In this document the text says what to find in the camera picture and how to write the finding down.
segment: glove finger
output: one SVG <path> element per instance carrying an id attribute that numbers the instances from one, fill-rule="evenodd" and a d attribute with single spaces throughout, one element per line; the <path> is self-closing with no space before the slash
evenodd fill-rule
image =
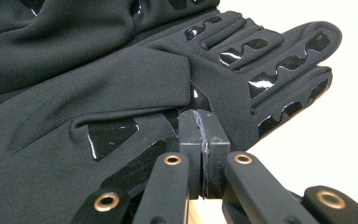
<path id="1" fill-rule="evenodd" d="M 289 44 L 276 50 L 279 55 L 246 74 L 253 105 L 273 97 L 276 90 L 300 78 L 330 56 L 339 46 L 341 33 L 330 23 L 315 22 L 299 26 L 283 34 L 283 37 L 288 39 Z"/>
<path id="2" fill-rule="evenodd" d="M 284 124 L 328 90 L 333 75 L 329 67 L 316 66 L 301 75 L 301 78 L 274 92 L 265 102 L 253 108 L 258 127 L 258 137 Z"/>
<path id="3" fill-rule="evenodd" d="M 211 50 L 227 49 L 229 46 L 241 42 L 243 39 L 253 35 L 259 30 L 263 30 L 262 26 L 255 24 L 252 19 L 246 19 L 246 23 L 234 34 L 224 39 L 218 45 L 211 48 Z"/>
<path id="4" fill-rule="evenodd" d="M 229 11 L 185 29 L 184 35 L 181 34 L 182 32 L 177 35 L 180 35 L 180 40 L 184 42 L 209 49 L 239 30 L 245 23 L 240 13 Z"/>
<path id="5" fill-rule="evenodd" d="M 282 35 L 270 30 L 260 30 L 216 53 L 223 66 L 235 70 L 269 53 L 282 42 Z"/>

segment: black glove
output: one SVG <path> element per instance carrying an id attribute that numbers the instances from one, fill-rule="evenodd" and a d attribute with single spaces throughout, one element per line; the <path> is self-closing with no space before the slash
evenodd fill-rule
<path id="1" fill-rule="evenodd" d="M 340 38 L 326 22 L 280 35 L 215 11 L 29 89 L 0 105 L 0 222 L 69 221 L 112 173 L 175 136 L 159 111 L 212 110 L 249 148 L 329 87 L 316 64 Z"/>
<path id="2" fill-rule="evenodd" d="M 143 39 L 212 10 L 218 3 L 0 1 L 0 104 L 33 85 L 101 58 L 136 36 Z"/>
<path id="3" fill-rule="evenodd" d="M 238 149 L 253 146 L 330 87 L 331 69 L 317 64 L 341 41 L 338 28 L 324 21 L 280 35 L 235 12 L 158 35 L 164 37 L 139 45 L 190 60 L 192 83 L 209 102 L 191 106 L 214 112 Z"/>

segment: brass grommet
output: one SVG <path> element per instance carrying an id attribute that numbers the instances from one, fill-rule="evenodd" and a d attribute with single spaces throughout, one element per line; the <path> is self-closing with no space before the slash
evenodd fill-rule
<path id="1" fill-rule="evenodd" d="M 234 159 L 237 163 L 240 163 L 240 164 L 250 164 L 253 161 L 250 156 L 243 155 L 243 154 L 235 156 Z"/>
<path id="2" fill-rule="evenodd" d="M 167 156 L 164 161 L 168 165 L 177 165 L 182 161 L 182 159 L 179 156 L 171 155 Z"/>
<path id="3" fill-rule="evenodd" d="M 336 202 L 332 202 L 330 200 L 325 199 L 324 196 L 330 196 L 332 198 L 334 198 L 336 200 Z M 345 203 L 345 201 L 339 197 L 338 195 L 336 195 L 336 193 L 327 191 L 327 190 L 321 190 L 317 193 L 317 197 L 318 200 L 323 203 L 324 205 L 327 205 L 331 208 L 335 208 L 335 209 L 342 209 L 344 207 L 347 206 L 347 204 Z"/>
<path id="4" fill-rule="evenodd" d="M 95 200 L 94 208 L 98 212 L 108 212 L 112 209 L 114 209 L 118 202 L 120 201 L 120 198 L 117 194 L 114 192 L 108 192 L 103 195 L 101 195 L 97 200 Z"/>

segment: white background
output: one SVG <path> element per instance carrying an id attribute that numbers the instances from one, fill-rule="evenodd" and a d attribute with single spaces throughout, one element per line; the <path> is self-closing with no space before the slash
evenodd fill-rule
<path id="1" fill-rule="evenodd" d="M 257 156 L 291 191 L 325 185 L 358 202 L 358 1 L 221 0 L 265 28 L 284 32 L 308 21 L 330 21 L 343 33 L 330 90 L 254 146 Z M 225 223 L 220 202 L 196 202 L 203 223 Z"/>

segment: black fabric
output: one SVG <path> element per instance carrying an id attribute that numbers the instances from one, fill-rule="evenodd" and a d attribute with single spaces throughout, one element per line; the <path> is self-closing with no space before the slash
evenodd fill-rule
<path id="1" fill-rule="evenodd" d="M 155 139 L 174 136 L 147 114 L 188 104 L 188 60 L 139 48 L 115 56 L 0 105 L 0 223 L 67 223 L 112 172 Z M 94 161 L 88 122 L 138 115 L 142 128 L 130 142 Z"/>
<path id="2" fill-rule="evenodd" d="M 38 11 L 30 1 L 22 2 L 0 0 L 0 104 L 128 44 L 141 32 L 219 3 L 185 0 L 179 1 L 185 7 L 174 8 L 168 0 L 46 0 Z"/>
<path id="3" fill-rule="evenodd" d="M 340 40 L 327 22 L 281 35 L 213 11 L 19 94 L 0 105 L 0 223 L 68 222 L 113 172 L 175 136 L 167 109 L 209 104 L 235 148 L 253 146 L 329 87 L 316 64 Z M 206 104 L 190 101 L 190 75 Z M 127 117 L 139 131 L 95 161 L 88 125 Z"/>

